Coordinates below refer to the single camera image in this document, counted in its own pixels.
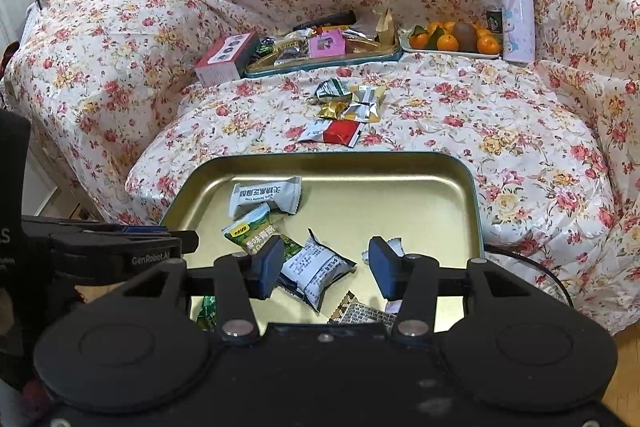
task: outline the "gold tray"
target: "gold tray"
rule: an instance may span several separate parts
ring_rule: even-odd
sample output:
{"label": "gold tray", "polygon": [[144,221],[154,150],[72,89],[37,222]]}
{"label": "gold tray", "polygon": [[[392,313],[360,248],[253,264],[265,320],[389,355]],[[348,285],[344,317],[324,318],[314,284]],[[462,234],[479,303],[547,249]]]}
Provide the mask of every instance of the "gold tray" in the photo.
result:
{"label": "gold tray", "polygon": [[[452,156],[434,152],[345,152],[223,156],[198,167],[182,186],[162,224],[196,230],[198,249],[185,255],[189,267],[212,266],[238,251],[221,230],[231,223],[228,204],[235,183],[257,184],[302,176],[302,200],[295,216],[276,223],[304,244],[307,229],[341,255],[358,263],[356,272],[329,286],[321,314],[276,288],[266,301],[252,300],[260,330],[270,322],[326,323],[347,291],[383,310],[386,300],[362,261],[369,239],[401,237],[407,253],[435,257],[444,267],[465,267],[482,256],[474,182]],[[194,299],[191,316],[201,299]],[[462,298],[440,297],[436,331],[463,317]]]}
{"label": "gold tray", "polygon": [[307,58],[305,60],[292,60],[279,66],[274,62],[282,51],[272,53],[259,58],[244,68],[244,74],[249,78],[266,76],[267,74],[288,73],[294,70],[313,70],[327,66],[339,66],[360,64],[374,60],[399,60],[402,54],[398,35],[391,46],[381,46],[379,42],[357,39],[351,36],[344,38],[346,53],[334,57]]}

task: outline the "pink box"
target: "pink box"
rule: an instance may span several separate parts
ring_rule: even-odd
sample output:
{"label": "pink box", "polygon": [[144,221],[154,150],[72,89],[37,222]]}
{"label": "pink box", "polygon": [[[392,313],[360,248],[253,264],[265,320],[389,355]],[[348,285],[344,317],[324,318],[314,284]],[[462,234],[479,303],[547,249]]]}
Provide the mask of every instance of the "pink box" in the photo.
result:
{"label": "pink box", "polygon": [[210,87],[240,80],[259,43],[256,32],[220,37],[196,64],[199,81]]}
{"label": "pink box", "polygon": [[344,55],[345,52],[344,37],[338,28],[323,31],[309,39],[309,57],[311,58],[335,57]]}

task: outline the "floral fabric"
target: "floral fabric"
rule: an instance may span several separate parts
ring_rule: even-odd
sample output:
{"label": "floral fabric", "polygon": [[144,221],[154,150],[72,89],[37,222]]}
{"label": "floral fabric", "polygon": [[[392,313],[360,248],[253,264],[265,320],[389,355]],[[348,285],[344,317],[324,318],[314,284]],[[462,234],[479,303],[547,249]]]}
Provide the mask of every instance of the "floral fabric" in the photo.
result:
{"label": "floral fabric", "polygon": [[638,0],[537,0],[531,70],[409,56],[216,89],[202,89],[193,66],[224,33],[388,6],[400,25],[478,20],[485,0],[44,1],[5,74],[11,105],[107,219],[157,222],[215,156],[307,150],[296,142],[315,111],[306,97],[341,74],[388,87],[383,121],[358,148],[459,156],[476,177],[487,241],[544,262],[610,330],[638,318]]}

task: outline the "white plate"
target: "white plate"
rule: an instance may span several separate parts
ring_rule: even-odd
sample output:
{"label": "white plate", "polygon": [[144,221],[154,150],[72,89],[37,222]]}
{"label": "white plate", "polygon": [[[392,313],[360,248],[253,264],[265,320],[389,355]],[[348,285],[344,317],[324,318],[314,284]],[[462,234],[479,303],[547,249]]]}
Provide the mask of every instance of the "white plate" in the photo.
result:
{"label": "white plate", "polygon": [[487,58],[488,60],[495,60],[500,58],[500,55],[485,55],[483,53],[465,53],[465,52],[439,52],[436,50],[414,50],[409,45],[409,35],[411,32],[402,32],[398,35],[400,38],[400,46],[406,53],[442,53],[443,55],[453,55],[455,57],[466,58]]}

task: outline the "cardboard box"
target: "cardboard box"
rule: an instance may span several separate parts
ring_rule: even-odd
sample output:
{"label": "cardboard box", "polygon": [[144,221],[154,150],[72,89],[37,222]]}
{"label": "cardboard box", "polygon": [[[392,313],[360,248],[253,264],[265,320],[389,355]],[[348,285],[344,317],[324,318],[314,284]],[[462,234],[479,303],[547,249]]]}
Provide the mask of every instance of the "cardboard box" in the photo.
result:
{"label": "cardboard box", "polygon": [[260,43],[256,32],[220,37],[196,64],[196,75],[205,87],[239,80]]}

